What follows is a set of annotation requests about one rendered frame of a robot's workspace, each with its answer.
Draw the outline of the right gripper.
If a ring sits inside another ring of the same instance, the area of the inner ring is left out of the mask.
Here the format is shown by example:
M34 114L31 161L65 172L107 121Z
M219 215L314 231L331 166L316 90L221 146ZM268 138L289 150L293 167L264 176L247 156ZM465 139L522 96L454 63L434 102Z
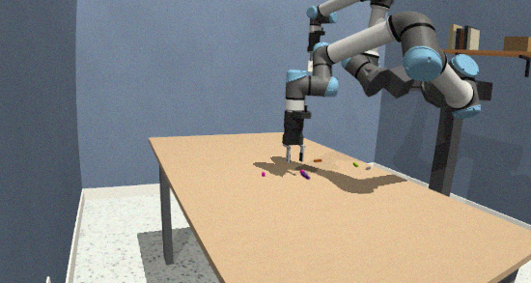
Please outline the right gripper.
M313 57L312 57L313 47L316 43L320 42L321 36L319 36L319 34L325 35L325 31L323 31L323 27L321 28L320 26L317 26L317 25L310 25L309 32L310 32L309 41L308 41L309 45L307 47L307 51L308 53L310 53L310 62L312 62L313 61Z

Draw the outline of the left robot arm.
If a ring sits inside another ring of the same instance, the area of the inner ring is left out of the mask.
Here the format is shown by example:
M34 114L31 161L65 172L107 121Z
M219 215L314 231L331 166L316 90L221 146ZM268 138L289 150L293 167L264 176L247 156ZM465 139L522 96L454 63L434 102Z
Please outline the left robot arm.
M447 64L447 56L438 45L433 27L432 21L424 14L401 12L335 43L318 42L313 47L313 76L307 75L306 71L287 71L286 99L335 97L338 78L332 76L333 64L398 41L402 44L406 74L413 80L424 82L431 99L447 102L454 118L474 117L481 112L475 82L479 68L464 54L457 55Z

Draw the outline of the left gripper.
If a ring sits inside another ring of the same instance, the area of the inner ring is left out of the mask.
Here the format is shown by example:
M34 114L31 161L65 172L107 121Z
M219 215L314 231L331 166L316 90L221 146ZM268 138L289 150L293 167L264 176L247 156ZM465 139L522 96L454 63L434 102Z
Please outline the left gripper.
M307 111L305 100L285 99L285 109L282 143L283 146L287 148L286 162L291 162L290 145L300 146L299 161L303 162L305 145L303 145L302 131L304 119L311 119L311 112Z

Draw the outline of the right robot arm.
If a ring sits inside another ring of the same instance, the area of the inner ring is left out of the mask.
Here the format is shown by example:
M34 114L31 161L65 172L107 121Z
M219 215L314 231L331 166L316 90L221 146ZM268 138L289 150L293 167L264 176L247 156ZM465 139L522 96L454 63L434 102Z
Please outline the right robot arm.
M376 2L374 2L376 1ZM395 0L371 0L370 7L372 9L368 28L380 24L385 19L386 12L389 11L390 6ZM325 23L335 23L338 16L335 12L350 6L359 0L329 0L317 7L309 7L307 16L310 17L310 25L321 26ZM378 47L353 56L347 60L342 61L342 67L354 76L364 89L367 80L372 74L381 69L379 63L379 55L377 53Z

